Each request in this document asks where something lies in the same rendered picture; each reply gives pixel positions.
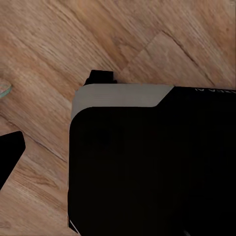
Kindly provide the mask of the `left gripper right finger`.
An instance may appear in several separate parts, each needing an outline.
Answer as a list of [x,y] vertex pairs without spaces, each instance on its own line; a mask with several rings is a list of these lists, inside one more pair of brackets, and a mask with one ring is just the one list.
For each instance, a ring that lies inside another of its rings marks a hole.
[[222,141],[221,149],[236,169],[236,132],[225,131]]

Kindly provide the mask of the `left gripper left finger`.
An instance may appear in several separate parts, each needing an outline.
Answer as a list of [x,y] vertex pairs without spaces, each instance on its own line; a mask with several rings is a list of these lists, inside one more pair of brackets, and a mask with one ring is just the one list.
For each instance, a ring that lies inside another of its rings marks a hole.
[[0,136],[0,190],[26,149],[22,131]]

